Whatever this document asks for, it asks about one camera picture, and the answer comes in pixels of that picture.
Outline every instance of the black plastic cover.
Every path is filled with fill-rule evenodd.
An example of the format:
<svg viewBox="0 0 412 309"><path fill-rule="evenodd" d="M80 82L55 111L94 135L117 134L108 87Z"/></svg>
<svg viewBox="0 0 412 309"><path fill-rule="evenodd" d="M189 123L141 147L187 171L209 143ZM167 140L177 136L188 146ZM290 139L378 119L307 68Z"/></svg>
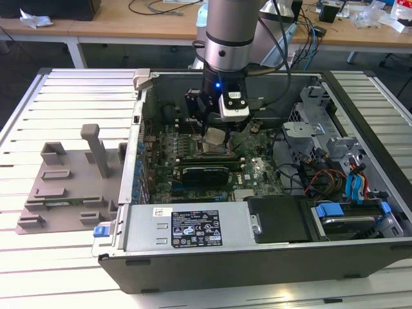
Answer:
<svg viewBox="0 0 412 309"><path fill-rule="evenodd" d="M272 195L247 200L250 214L258 217L261 234L256 243L320 241L306 196Z"/></svg>

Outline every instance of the power supply label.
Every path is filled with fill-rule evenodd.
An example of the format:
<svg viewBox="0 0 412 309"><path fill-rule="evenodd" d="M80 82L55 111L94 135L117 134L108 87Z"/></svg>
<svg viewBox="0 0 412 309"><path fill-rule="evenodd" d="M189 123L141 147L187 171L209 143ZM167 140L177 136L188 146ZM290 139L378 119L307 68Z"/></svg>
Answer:
<svg viewBox="0 0 412 309"><path fill-rule="evenodd" d="M219 211L172 212L174 248L222 246Z"/></svg>

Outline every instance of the gray floor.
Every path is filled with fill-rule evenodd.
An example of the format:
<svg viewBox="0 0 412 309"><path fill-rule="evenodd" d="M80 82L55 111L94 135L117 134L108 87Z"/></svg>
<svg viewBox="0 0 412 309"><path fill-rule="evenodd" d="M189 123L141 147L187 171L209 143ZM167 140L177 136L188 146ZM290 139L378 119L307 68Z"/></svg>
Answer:
<svg viewBox="0 0 412 309"><path fill-rule="evenodd" d="M11 43L10 53L0 55L0 128L4 126L31 80L44 68L72 68L70 55L64 51L64 44L24 42ZM175 52L170 46L124 46L84 44L84 54L89 68L186 68L194 58L191 47L179 46ZM384 54L360 53L355 64L347 64L348 53L320 51L314 58L311 70L371 70L394 94L412 75L408 68L412 58L389 59L385 68L378 66ZM412 107L412 84L400 96L401 102Z"/></svg>

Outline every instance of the robotic arm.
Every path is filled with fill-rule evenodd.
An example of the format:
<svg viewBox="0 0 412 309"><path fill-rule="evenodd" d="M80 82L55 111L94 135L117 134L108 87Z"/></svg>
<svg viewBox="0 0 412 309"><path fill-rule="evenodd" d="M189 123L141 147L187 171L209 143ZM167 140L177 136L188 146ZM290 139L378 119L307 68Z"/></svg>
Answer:
<svg viewBox="0 0 412 309"><path fill-rule="evenodd" d="M255 103L257 99L247 96L245 68L250 62L261 13L259 11L265 2L209 0L202 89L197 93L189 91L186 95L191 116L201 123L202 136L209 129L208 117L212 113L219 115L220 120L226 124L226 130L220 138L223 143L229 140L231 132L243 131L252 118L251 103ZM204 108L194 106L198 97Z"/></svg>

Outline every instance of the blue latch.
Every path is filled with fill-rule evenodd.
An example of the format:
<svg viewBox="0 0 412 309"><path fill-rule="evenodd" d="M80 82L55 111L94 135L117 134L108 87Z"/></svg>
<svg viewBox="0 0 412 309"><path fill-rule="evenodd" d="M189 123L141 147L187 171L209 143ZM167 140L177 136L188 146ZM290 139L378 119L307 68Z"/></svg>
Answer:
<svg viewBox="0 0 412 309"><path fill-rule="evenodd" d="M382 203L380 203L380 206L382 207L382 210L384 211L385 214L389 214L389 213L392 211L392 209L391 209L391 207L389 206L389 204L386 203L385 201L383 201Z"/></svg>
<svg viewBox="0 0 412 309"><path fill-rule="evenodd" d="M343 216L343 210L339 203L322 203L315 207L320 218L331 216Z"/></svg>
<svg viewBox="0 0 412 309"><path fill-rule="evenodd" d="M110 236L110 227L104 225L98 225L93 229L93 236L98 237L109 237Z"/></svg>

